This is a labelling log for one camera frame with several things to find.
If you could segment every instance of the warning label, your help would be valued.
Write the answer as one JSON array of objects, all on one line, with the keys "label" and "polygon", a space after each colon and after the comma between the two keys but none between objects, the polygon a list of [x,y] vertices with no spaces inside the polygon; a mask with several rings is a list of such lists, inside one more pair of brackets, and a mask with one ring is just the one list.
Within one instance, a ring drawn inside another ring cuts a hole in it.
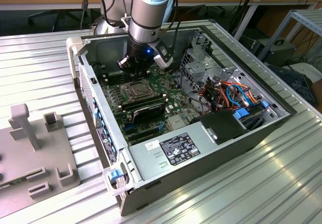
[{"label": "warning label", "polygon": [[200,154],[196,145],[186,132],[160,142],[160,146],[173,166]]}]

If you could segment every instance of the cpu socket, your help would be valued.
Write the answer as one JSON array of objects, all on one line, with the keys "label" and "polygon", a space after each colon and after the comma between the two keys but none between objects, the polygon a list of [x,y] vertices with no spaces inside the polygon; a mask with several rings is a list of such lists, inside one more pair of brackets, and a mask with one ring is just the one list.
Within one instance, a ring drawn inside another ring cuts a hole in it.
[{"label": "cpu socket", "polygon": [[124,86],[124,89],[126,90],[131,101],[144,99],[153,95],[153,89],[147,82],[144,81],[128,83]]}]

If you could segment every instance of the circuit board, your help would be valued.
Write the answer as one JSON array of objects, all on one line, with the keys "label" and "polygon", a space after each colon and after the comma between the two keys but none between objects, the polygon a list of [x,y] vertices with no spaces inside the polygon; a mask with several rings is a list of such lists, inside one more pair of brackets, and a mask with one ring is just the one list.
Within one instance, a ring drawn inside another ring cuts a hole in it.
[{"label": "circuit board", "polygon": [[[194,105],[178,85],[178,79],[170,72],[162,71],[158,66],[150,68],[149,77],[138,82],[109,86],[100,82],[103,93],[114,117],[129,145],[140,143],[153,137],[171,132],[200,115]],[[122,111],[121,104],[151,99],[166,95],[166,109],[162,116],[147,122],[133,124],[129,111]]]}]

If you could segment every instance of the metal shelf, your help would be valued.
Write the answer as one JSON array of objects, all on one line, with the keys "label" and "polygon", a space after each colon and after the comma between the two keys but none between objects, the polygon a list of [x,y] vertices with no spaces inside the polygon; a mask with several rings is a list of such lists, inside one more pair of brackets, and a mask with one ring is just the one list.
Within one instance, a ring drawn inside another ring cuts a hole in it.
[{"label": "metal shelf", "polygon": [[[265,55],[269,52],[272,45],[275,43],[278,36],[283,32],[286,26],[290,23],[292,19],[295,19],[298,24],[291,31],[287,39],[291,38],[298,29],[300,24],[309,28],[311,31],[322,36],[322,10],[291,10],[287,16],[284,18],[280,26],[275,31],[274,35],[271,37],[268,44],[265,46],[261,54],[258,56],[259,60],[263,60]],[[309,62],[322,50],[319,47],[314,53],[313,56],[309,59]]]}]

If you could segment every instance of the aluminum profile table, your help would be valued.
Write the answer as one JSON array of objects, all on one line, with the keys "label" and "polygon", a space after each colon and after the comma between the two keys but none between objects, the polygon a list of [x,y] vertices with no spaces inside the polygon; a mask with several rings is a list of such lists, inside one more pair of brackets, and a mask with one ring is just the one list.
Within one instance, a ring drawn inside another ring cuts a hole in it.
[{"label": "aluminum profile table", "polygon": [[[0,38],[0,127],[8,125],[9,105],[19,102],[28,104],[32,119],[51,111],[63,115],[82,180],[0,223],[321,223],[321,114],[218,24],[183,23],[196,25],[207,26],[298,114],[252,151],[121,217],[101,177],[102,165],[73,88],[65,50],[66,38],[91,31]],[[219,49],[213,54],[231,65]]]},{"label": "aluminum profile table", "polygon": [[[283,32],[283,30],[287,27],[287,25],[290,23],[292,19],[295,19],[297,21],[297,24],[287,35],[287,40],[291,40],[291,38],[301,25],[315,32],[320,37],[322,36],[322,10],[291,10],[286,15],[280,26],[277,28],[268,44],[262,50],[261,54],[258,56],[259,60],[263,60],[265,58],[265,55],[267,55],[278,36]],[[309,58],[308,62],[311,62],[321,50],[322,45],[314,51],[312,56]]]}]

